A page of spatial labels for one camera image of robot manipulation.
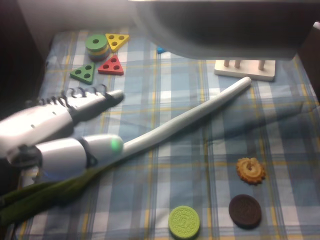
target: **tablecloth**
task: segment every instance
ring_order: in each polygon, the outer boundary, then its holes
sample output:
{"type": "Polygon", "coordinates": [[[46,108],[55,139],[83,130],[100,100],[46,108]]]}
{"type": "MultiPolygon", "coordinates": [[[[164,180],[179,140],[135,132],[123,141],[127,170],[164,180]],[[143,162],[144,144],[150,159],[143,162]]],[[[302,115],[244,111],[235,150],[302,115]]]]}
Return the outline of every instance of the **tablecloth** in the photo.
{"type": "MultiPolygon", "coordinates": [[[[122,90],[125,100],[80,123],[74,136],[119,135],[124,142],[213,98],[238,78],[214,74],[214,60],[195,60],[157,46],[136,28],[58,33],[47,58],[40,96],[87,87],[69,73],[90,63],[85,40],[94,33],[129,34],[116,53],[123,76],[98,74],[93,85],[122,90]]],[[[273,82],[252,87],[220,111],[159,147],[106,172],[81,198],[17,226],[21,240],[172,239],[168,217],[186,205],[200,217],[198,239],[320,239],[319,104],[298,56],[276,61],[273,82]],[[240,180],[236,162],[257,158],[262,184],[240,180]],[[259,227],[237,227],[228,212],[238,194],[261,205],[259,227]]]]}

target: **wooden base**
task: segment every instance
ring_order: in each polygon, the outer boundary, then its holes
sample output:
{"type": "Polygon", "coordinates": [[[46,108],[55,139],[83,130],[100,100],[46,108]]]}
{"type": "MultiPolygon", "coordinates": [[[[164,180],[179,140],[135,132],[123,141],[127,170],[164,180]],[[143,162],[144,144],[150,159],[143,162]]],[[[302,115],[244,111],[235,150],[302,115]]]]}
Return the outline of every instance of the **wooden base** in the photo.
{"type": "Polygon", "coordinates": [[[235,60],[230,60],[229,66],[225,66],[225,60],[216,60],[214,73],[237,78],[250,77],[253,80],[273,81],[276,72],[276,61],[265,61],[263,70],[259,70],[258,66],[258,60],[242,60],[239,68],[235,67],[235,60]]]}

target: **dark brown cookie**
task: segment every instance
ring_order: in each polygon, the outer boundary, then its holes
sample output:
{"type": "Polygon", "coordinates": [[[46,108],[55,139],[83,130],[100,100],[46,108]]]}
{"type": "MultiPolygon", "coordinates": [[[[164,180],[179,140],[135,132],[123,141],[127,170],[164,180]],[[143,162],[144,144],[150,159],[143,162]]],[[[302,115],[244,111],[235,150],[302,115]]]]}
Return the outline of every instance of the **dark brown cookie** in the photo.
{"type": "Polygon", "coordinates": [[[252,196],[240,194],[229,203],[229,215],[240,228],[253,229],[261,220],[260,204],[252,196]]]}

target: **green triangle block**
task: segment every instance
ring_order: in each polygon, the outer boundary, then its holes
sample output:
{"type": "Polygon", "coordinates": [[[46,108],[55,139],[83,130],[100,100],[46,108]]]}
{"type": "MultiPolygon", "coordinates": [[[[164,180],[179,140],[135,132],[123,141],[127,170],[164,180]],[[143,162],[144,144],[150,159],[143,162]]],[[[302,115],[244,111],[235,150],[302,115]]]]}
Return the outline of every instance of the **green triangle block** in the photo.
{"type": "Polygon", "coordinates": [[[70,77],[80,82],[83,82],[88,85],[92,85],[94,81],[94,70],[95,63],[85,64],[82,67],[79,67],[72,72],[70,72],[70,77]]]}

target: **blue block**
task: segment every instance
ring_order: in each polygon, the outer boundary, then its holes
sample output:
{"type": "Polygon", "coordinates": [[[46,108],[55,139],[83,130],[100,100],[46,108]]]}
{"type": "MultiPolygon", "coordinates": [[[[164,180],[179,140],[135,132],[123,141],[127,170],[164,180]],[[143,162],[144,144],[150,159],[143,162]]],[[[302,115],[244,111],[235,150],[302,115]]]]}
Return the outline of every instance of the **blue block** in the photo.
{"type": "Polygon", "coordinates": [[[164,50],[162,47],[157,47],[156,48],[156,52],[158,53],[158,54],[163,54],[163,53],[165,53],[165,52],[167,52],[167,50],[164,50]]]}

